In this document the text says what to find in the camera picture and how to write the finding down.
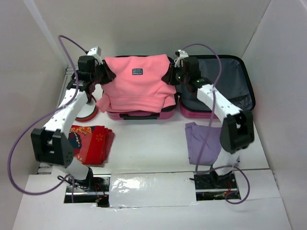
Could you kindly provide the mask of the pink hoodie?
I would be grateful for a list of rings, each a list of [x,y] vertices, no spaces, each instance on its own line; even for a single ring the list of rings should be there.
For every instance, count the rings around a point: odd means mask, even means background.
[[[170,67],[166,54],[105,57],[105,62],[115,78],[101,86],[103,95],[96,105],[102,112],[159,113],[176,104],[175,87],[162,80]]]

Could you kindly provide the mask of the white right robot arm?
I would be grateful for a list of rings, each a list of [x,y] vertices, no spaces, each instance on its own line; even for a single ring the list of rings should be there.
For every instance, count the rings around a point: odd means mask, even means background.
[[[189,56],[184,50],[176,52],[176,59],[171,66],[171,76],[166,79],[171,85],[183,84],[197,99],[211,110],[222,123],[219,142],[221,150],[211,168],[207,171],[209,182],[215,188],[225,184],[226,179],[237,166],[238,159],[253,141],[253,115],[244,111],[226,99],[216,88],[222,74],[222,62],[218,60],[219,72],[217,78],[211,82],[201,76],[199,61]]]

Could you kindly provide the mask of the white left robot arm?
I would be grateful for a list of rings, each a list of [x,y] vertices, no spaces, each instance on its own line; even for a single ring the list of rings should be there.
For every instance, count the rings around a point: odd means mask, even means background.
[[[69,132],[78,113],[89,100],[97,84],[106,84],[115,78],[99,54],[87,53],[78,59],[78,68],[67,85],[65,96],[41,129],[31,132],[35,159],[57,166],[71,175],[84,191],[94,187],[93,171],[74,157]]]

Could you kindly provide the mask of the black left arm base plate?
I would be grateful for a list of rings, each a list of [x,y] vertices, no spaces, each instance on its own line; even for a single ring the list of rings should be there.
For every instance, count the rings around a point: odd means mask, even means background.
[[[75,180],[73,184],[70,177],[65,179],[64,204],[88,203],[97,207],[109,207],[110,178],[110,174],[97,174],[88,185],[79,180]]]

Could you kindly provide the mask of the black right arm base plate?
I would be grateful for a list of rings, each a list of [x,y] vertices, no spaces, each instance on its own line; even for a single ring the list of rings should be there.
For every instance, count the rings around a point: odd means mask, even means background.
[[[221,180],[215,180],[211,174],[194,174],[190,180],[195,185],[197,201],[223,200],[227,194],[228,200],[241,199],[234,173]]]

